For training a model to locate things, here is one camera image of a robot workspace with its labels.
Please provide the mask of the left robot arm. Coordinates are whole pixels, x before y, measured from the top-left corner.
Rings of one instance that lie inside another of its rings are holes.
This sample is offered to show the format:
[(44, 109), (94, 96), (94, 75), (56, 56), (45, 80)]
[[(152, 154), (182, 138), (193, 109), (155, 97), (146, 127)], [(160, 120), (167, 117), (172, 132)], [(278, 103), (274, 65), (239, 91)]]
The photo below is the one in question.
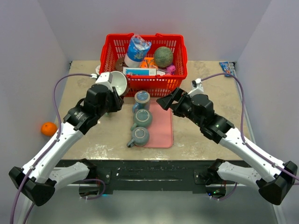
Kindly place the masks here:
[(94, 84), (71, 108), (58, 131), (28, 163), (13, 167), (9, 177), (18, 189), (34, 205), (47, 203), (55, 191), (71, 183), (96, 180), (96, 167), (86, 159), (55, 172), (53, 169), (66, 152), (79, 141), (105, 114), (120, 111), (124, 103), (126, 87)]

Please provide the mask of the dark red mug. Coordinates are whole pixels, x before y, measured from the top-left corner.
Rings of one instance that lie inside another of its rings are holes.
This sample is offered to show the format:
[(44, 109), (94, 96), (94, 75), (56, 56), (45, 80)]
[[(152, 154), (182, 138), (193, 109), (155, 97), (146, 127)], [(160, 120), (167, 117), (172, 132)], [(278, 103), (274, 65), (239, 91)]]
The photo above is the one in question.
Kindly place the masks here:
[(120, 71), (112, 71), (110, 73), (112, 75), (111, 85), (115, 87), (120, 97), (124, 97), (129, 91), (128, 78)]

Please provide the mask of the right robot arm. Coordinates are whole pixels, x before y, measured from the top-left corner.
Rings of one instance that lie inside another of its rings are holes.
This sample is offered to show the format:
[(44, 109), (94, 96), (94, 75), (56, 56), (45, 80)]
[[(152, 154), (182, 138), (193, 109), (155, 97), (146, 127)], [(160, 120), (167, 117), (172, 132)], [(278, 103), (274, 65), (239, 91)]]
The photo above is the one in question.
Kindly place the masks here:
[(249, 167), (239, 167), (217, 159), (199, 176), (206, 182), (233, 181), (258, 190), (266, 201), (280, 205), (295, 184), (298, 167), (292, 161), (283, 162), (263, 151), (247, 138), (233, 123), (214, 112), (213, 102), (205, 94), (188, 94), (176, 88), (156, 102), (164, 109), (171, 109), (178, 117), (186, 117), (199, 127), (209, 140), (229, 149), (242, 158)]

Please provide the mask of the grey blue mug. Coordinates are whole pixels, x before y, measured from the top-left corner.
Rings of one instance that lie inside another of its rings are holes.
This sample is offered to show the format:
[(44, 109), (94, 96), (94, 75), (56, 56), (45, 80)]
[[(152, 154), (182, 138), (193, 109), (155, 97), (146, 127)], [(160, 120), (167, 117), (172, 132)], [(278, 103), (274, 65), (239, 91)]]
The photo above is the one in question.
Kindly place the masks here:
[(131, 140), (127, 143), (127, 147), (143, 147), (150, 139), (150, 134), (147, 128), (136, 127), (131, 133)]

